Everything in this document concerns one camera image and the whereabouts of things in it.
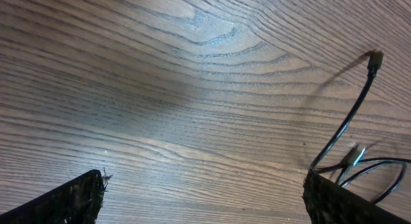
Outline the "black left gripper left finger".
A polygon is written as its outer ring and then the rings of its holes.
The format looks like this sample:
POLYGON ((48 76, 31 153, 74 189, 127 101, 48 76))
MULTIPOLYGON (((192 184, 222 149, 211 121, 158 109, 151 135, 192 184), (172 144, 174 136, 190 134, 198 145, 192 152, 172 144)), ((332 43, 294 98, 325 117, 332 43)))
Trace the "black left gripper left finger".
POLYGON ((1 215, 1 224, 95 224, 105 186, 92 169, 1 215))

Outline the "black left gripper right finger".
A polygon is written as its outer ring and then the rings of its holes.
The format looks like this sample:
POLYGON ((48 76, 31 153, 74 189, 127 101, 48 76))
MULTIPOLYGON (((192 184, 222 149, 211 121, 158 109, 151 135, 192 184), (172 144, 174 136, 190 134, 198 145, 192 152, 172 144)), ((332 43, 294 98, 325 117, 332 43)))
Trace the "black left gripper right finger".
POLYGON ((303 188, 312 224, 410 224, 314 171, 306 175, 303 188))

